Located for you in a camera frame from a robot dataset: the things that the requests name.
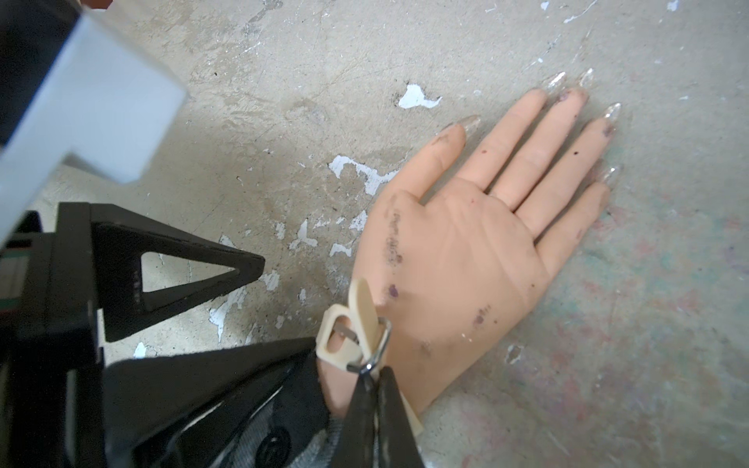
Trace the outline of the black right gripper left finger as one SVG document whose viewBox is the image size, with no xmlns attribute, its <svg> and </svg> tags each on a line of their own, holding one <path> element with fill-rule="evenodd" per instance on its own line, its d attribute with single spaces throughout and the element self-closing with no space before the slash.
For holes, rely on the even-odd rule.
<svg viewBox="0 0 749 468">
<path fill-rule="evenodd" d="M 339 442 L 330 463 L 333 468 L 372 468 L 376 442 L 376 382 L 370 374 L 360 374 Z"/>
</svg>

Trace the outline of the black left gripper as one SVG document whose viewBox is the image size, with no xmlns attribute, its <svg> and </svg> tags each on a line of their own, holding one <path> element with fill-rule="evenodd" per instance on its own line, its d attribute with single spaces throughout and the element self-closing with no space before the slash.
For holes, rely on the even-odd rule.
<svg viewBox="0 0 749 468">
<path fill-rule="evenodd" d="M 174 228 L 100 222 L 93 243 L 87 203 L 61 204 L 52 232 L 27 213 L 1 249 L 2 466 L 209 466 L 314 339 L 121 361 L 103 372 L 95 267 L 105 338 L 115 342 L 237 293 L 264 263 Z"/>
</svg>

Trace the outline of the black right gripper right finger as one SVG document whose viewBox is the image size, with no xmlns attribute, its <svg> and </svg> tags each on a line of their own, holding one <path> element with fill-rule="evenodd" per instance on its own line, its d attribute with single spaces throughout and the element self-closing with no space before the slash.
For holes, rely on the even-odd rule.
<svg viewBox="0 0 749 468">
<path fill-rule="evenodd" d="M 411 423 L 390 367 L 380 371 L 378 381 L 378 466 L 423 468 Z"/>
</svg>

